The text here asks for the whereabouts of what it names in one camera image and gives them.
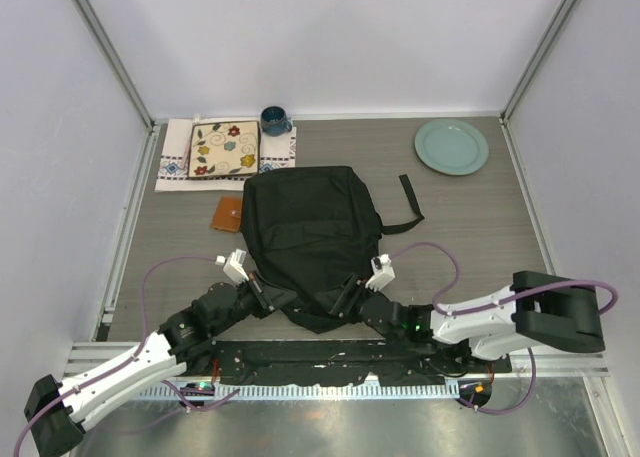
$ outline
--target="round plate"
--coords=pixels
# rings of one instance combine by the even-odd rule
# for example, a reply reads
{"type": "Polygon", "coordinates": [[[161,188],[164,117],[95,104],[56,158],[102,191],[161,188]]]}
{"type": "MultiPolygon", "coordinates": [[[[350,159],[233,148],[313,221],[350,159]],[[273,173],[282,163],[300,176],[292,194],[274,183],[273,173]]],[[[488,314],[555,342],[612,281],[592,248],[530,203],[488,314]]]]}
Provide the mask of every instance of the round plate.
{"type": "Polygon", "coordinates": [[[468,175],[489,157],[489,146],[474,126],[461,120],[438,119],[416,134],[416,152],[425,164],[448,175],[468,175]]]}

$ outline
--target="yellow flower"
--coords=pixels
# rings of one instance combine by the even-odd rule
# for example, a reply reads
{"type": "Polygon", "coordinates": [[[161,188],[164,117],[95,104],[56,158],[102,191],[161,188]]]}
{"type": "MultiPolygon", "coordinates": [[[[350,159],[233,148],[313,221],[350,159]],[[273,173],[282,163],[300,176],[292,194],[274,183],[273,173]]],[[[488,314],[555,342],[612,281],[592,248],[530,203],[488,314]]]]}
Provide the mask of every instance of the yellow flower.
{"type": "Polygon", "coordinates": [[[245,155],[240,159],[240,164],[244,167],[253,167],[253,164],[256,163],[256,158],[253,154],[245,155]]]}

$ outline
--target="backpack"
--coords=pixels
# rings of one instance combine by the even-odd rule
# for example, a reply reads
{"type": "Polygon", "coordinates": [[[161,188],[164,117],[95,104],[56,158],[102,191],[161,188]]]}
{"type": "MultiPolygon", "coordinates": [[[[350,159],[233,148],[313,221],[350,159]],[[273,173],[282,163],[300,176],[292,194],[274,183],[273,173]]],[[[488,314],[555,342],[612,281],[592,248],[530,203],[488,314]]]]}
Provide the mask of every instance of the backpack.
{"type": "Polygon", "coordinates": [[[424,220],[409,178],[400,181],[417,217],[391,226],[382,225],[351,167],[278,169],[245,182],[240,230],[261,277],[298,294],[282,309],[289,320],[318,334],[345,324],[314,294],[351,274],[371,277],[382,234],[406,232],[424,220]]]}

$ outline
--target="white backdrop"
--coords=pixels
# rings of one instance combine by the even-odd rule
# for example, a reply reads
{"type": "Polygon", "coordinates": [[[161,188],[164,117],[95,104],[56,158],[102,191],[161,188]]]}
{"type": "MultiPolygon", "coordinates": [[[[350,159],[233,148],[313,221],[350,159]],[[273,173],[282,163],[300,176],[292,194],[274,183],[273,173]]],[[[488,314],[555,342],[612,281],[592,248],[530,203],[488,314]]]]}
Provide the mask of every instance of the white backdrop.
{"type": "Polygon", "coordinates": [[[91,0],[156,117],[502,110],[560,0],[91,0]]]}
{"type": "Polygon", "coordinates": [[[582,0],[513,118],[559,272],[615,285],[607,362],[640,429],[637,0],[582,0]]]}
{"type": "MultiPolygon", "coordinates": [[[[0,0],[0,455],[98,315],[144,128],[71,0],[0,0]]],[[[37,455],[27,438],[23,457],[37,455]]]]}

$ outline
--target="blue mug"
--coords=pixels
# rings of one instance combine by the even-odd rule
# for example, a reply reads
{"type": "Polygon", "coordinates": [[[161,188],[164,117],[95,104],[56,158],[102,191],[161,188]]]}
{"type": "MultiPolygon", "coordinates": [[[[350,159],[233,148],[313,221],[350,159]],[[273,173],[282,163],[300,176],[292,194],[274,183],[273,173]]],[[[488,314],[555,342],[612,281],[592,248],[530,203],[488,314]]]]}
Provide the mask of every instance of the blue mug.
{"type": "Polygon", "coordinates": [[[273,106],[267,107],[260,114],[260,127],[265,134],[276,137],[291,132],[293,125],[282,107],[273,106]]]}

